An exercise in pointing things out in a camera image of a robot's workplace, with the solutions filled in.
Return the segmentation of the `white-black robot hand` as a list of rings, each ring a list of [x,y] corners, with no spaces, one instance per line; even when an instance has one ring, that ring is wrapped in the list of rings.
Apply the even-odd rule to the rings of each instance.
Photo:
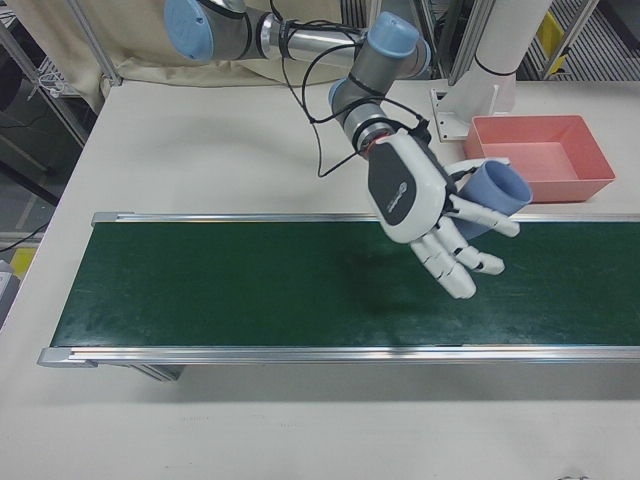
[[[394,133],[369,147],[368,197],[385,234],[408,245],[422,266],[456,299],[476,292],[470,274],[498,275],[501,258],[469,245],[454,224],[469,221],[507,237],[520,231],[509,216],[466,200],[455,182],[493,162],[472,159],[442,166],[427,146],[409,134]]]

